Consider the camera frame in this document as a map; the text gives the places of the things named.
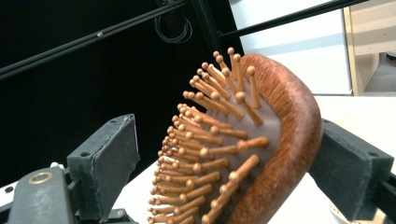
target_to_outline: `wooden hairbrush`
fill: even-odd
[[[316,156],[318,105],[280,63],[228,49],[203,63],[159,151],[148,223],[266,223]]]

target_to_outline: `black wall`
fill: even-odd
[[[0,25],[7,30],[1,41],[9,43],[1,45],[2,66],[157,8],[155,1],[29,3],[34,6],[0,3]],[[4,7],[12,9],[6,16]],[[186,102],[182,92],[191,89],[189,80],[201,63],[212,60],[190,4],[178,11],[193,27],[184,44],[164,43],[150,20],[1,80],[0,186],[52,161],[66,164],[67,155],[99,127],[129,113],[135,114],[141,155],[132,177],[152,164],[177,104]],[[18,16],[25,18],[12,20]],[[224,29],[233,29],[229,12],[221,16],[230,21]],[[182,25],[178,17],[165,22],[170,35]],[[42,32],[32,35],[35,29]]]

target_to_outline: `metal bolt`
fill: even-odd
[[[122,217],[123,211],[122,211],[122,210],[119,210],[119,211],[117,212],[117,215],[118,215],[119,217]]]

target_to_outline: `white panel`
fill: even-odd
[[[269,21],[326,1],[230,1],[238,29]],[[285,64],[315,94],[350,94],[341,10],[241,36],[245,53],[260,53]]]

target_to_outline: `white tabletop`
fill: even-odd
[[[321,115],[370,144],[395,157],[392,144],[396,127],[396,97],[316,97]],[[125,208],[131,218],[147,223],[151,181],[156,165],[152,164],[131,181],[122,191],[114,208]],[[302,182],[277,211],[270,223],[345,223],[331,211],[332,203],[318,189],[310,175]]]

